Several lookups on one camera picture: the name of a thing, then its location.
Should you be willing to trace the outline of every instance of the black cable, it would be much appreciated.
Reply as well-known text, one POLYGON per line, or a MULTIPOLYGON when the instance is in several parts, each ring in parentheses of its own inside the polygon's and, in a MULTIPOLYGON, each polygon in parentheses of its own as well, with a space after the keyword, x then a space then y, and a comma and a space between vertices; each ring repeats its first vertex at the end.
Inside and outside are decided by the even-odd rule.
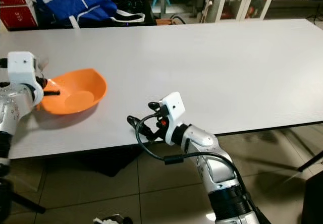
POLYGON ((308 17, 306 17, 306 19, 310 19, 313 18, 313 24, 316 25, 316 20, 319 19, 320 21, 322 21, 322 19, 320 18, 322 16, 322 14, 319 13, 319 9, 320 9, 320 3, 317 5, 316 8, 316 13, 314 15, 310 15, 308 17))
POLYGON ((177 14, 172 14, 171 17, 170 17, 170 19, 175 19, 175 18, 179 19, 183 24, 186 24, 184 19, 182 17, 180 17, 179 15, 177 15, 177 14))
POLYGON ((147 121, 148 119, 150 119, 150 118, 154 118, 154 117, 157 117, 158 116, 158 113, 155 113, 155 114, 152 114, 152 115, 148 115, 148 116, 146 116, 146 117, 144 117, 138 124, 137 124, 137 126, 136 126, 136 130, 135 130, 135 132, 136 132, 136 138, 137 138, 137 141, 138 141, 138 143, 139 143, 139 145, 150 155, 150 156, 152 156, 153 158, 156 158, 156 159, 158 159, 158 160, 161 160, 161 161, 163 161, 164 160, 164 158, 163 157, 160 157, 160 156, 158 156, 158 155, 156 155, 156 154, 154 154, 154 153, 152 153, 143 143, 142 143, 142 141, 141 141, 141 139, 140 139, 140 136, 139 136, 139 128, 140 128, 140 126, 145 122, 145 121, 147 121))
POLYGON ((154 113, 154 114, 151 114, 151 115, 148 115, 146 117, 144 117, 139 123, 138 125, 136 126, 136 129, 135 129, 135 133, 136 133, 136 138, 137 138, 137 141, 139 143, 139 145, 150 155, 152 156, 153 158, 155 159, 158 159, 158 160, 161 160, 161 161, 164 161, 166 162, 167 159, 171 159, 171 162, 173 163, 179 163, 179 162, 182 162, 185 158, 189 158, 189 157, 197 157, 197 156, 213 156, 213 157, 217 157, 217 158, 220 158, 221 160, 223 160, 237 175, 237 179, 238 179, 238 182, 241 186, 241 189, 242 191, 245 193, 246 195, 246 198, 247 198, 247 201, 248 203, 250 204, 251 208, 253 209, 253 211, 258 215, 261 214, 261 212, 259 211, 259 209, 256 207, 256 205, 254 204, 254 202, 252 201, 248 191, 247 191, 247 188, 243 182, 243 179, 237 169, 237 167, 230 161, 228 160, 226 157, 222 156, 222 155, 219 155, 219 154, 216 154, 216 153, 213 153, 213 152, 193 152, 193 153, 186 153, 186 154, 180 154, 180 155, 174 155, 174 156, 165 156, 165 157, 161 157, 161 156, 158 156, 156 154, 154 154, 153 152, 151 152, 144 144, 143 142, 141 141, 140 139, 140 135, 139 135, 139 128, 140 126, 145 122, 147 121, 148 119, 151 119, 151 118, 154 118, 154 117, 158 117, 159 114, 158 113, 154 113))

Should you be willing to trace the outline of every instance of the orange bowl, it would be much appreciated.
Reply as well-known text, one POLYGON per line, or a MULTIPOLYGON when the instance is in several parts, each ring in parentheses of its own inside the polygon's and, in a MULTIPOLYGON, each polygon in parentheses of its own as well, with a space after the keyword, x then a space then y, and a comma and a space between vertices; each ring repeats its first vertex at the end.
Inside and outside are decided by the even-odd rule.
POLYGON ((72 71, 49 79, 44 91, 60 91, 46 96, 41 104, 54 115, 77 113, 96 105, 106 94, 105 78, 94 69, 72 71))

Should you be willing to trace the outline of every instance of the black cylinder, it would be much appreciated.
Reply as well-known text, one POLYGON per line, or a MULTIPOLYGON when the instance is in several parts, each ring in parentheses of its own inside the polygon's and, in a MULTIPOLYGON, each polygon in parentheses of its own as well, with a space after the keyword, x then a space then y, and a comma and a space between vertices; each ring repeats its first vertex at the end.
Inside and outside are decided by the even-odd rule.
POLYGON ((12 135, 7 132, 0 132, 0 157, 8 158, 12 135))
POLYGON ((225 220, 250 212, 240 186, 232 186, 208 195, 217 220, 225 220))
POLYGON ((175 144, 181 146, 182 145, 182 139, 183 139, 184 133, 185 133, 187 128, 188 128, 188 126, 185 125, 185 124, 182 124, 179 127, 176 127, 174 129, 173 134, 172 134, 172 142, 174 142, 175 144))
POLYGON ((8 180, 0 178, 0 223, 3 223, 10 214, 12 190, 12 184, 8 180))

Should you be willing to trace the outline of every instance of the blue bag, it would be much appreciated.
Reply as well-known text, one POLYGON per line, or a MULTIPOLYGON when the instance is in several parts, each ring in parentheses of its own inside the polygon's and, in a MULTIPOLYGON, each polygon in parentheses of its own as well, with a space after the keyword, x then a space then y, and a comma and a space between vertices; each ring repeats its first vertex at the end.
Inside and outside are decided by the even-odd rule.
POLYGON ((108 19, 126 23, 144 22, 145 19, 143 13, 130 14, 118 10, 112 0, 36 0, 36 3, 43 20, 64 26, 71 26, 73 22, 86 26, 93 21, 108 19), (117 14, 125 17, 125 20, 117 20, 117 14), (139 16, 139 19, 127 20, 131 16, 139 16))

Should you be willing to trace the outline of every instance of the floor tile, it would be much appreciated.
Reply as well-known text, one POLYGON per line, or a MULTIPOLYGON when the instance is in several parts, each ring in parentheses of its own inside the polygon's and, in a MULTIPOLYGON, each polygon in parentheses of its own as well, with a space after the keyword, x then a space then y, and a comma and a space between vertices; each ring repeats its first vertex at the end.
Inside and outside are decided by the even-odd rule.
POLYGON ((295 171, 277 171, 244 177, 253 201, 271 223, 300 223, 305 182, 309 170, 295 175, 295 171))
POLYGON ((282 133, 305 162, 323 151, 323 125, 321 124, 284 129, 282 133))
MULTIPOLYGON (((149 149, 160 156, 182 153, 179 146, 155 144, 149 149)), ((184 163, 165 165, 143 153, 138 157, 140 193, 201 183, 196 166, 186 159, 184 163)))
POLYGON ((90 224, 96 217, 105 218, 113 214, 128 216, 134 224, 140 224, 139 195, 49 209, 45 214, 37 214, 35 224, 90 224))
POLYGON ((315 25, 320 28, 320 29, 323 29, 323 21, 321 20, 316 20, 315 21, 315 25))
POLYGON ((142 224, 214 224, 202 184, 140 194, 142 224))
MULTIPOLYGON (((305 182, 310 177, 309 170, 283 170, 243 179, 255 204, 272 223, 296 224, 302 212, 305 182)), ((214 223, 206 218, 212 210, 202 184, 144 193, 140 199, 142 224, 214 223)))
POLYGON ((64 157, 49 162, 40 204, 53 208, 138 193, 137 161, 111 178, 64 157))
MULTIPOLYGON (((43 170, 39 185, 38 185, 38 189, 36 192, 19 192, 16 191, 16 193, 18 193, 19 195, 31 200, 34 203, 39 203, 40 201, 40 197, 41 197, 41 193, 42 193, 42 189, 43 186, 45 184, 45 180, 46 180, 46 171, 43 170)), ((11 210, 11 214, 17 214, 17 213, 21 213, 21 212, 30 212, 29 209, 27 209, 26 207, 19 205, 15 202, 12 203, 12 210, 11 210)))
POLYGON ((4 224, 34 224, 36 213, 11 214, 4 224))
POLYGON ((16 192, 37 192, 44 167, 43 159, 14 159, 10 162, 7 178, 14 184, 16 192))
POLYGON ((312 172, 313 175, 316 175, 323 171, 323 164, 322 163, 313 164, 308 169, 312 172))
POLYGON ((295 169, 304 161, 280 131, 219 137, 242 176, 295 169))

